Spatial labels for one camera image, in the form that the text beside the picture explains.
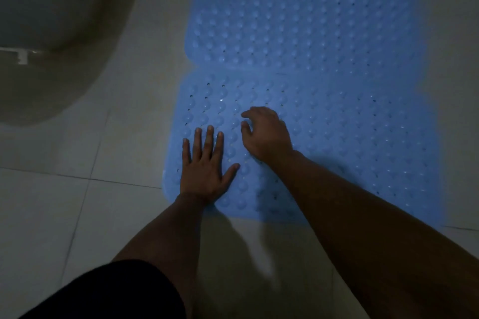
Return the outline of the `person's right hand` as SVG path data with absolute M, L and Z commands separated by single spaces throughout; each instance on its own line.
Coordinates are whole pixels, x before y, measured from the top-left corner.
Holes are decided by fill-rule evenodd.
M 253 133 L 254 147 L 246 150 L 254 158 L 273 169 L 293 153 L 286 124 L 276 111 L 266 106 L 253 106 L 242 112 L 241 117 Z

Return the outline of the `person's left hand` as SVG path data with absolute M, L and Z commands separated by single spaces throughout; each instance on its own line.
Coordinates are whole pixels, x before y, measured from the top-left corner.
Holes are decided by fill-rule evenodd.
M 222 189 L 222 171 L 224 154 L 224 134 L 214 133 L 214 149 L 210 160 L 202 160 L 202 149 L 206 134 L 196 128 L 192 145 L 190 144 L 191 163 L 182 165 L 180 194 L 178 198 L 192 197 L 207 206 L 217 201 L 228 189 Z

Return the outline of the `blue studded rubber bath mat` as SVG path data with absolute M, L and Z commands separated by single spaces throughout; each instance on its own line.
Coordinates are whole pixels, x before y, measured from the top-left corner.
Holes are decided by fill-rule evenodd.
M 162 189 L 179 194 L 183 139 L 224 134 L 223 170 L 240 164 L 216 211 L 305 224 L 280 179 L 244 148 L 241 112 L 278 113 L 293 147 L 424 223 L 442 225 L 434 114 L 417 0 L 193 0 Z

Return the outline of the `person's right forearm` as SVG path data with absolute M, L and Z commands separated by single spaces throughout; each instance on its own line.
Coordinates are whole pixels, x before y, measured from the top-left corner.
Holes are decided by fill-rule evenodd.
M 479 259 L 297 151 L 261 160 L 371 319 L 479 319 Z

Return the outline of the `person's left forearm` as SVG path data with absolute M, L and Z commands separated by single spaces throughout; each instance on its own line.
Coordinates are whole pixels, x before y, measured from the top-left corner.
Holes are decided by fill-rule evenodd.
M 159 269 L 181 297 L 192 319 L 200 254 L 200 228 L 208 204 L 205 195 L 181 193 L 113 258 L 141 260 Z

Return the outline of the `black shorts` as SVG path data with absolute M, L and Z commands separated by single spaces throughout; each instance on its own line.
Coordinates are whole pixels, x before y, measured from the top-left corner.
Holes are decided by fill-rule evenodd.
M 187 314 L 158 268 L 123 260 L 79 276 L 19 319 L 187 319 Z

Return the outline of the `white ceramic toilet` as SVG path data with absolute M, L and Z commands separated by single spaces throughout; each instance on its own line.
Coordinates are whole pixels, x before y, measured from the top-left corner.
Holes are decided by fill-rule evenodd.
M 135 0 L 0 0 L 0 123 L 28 126 L 87 95 Z

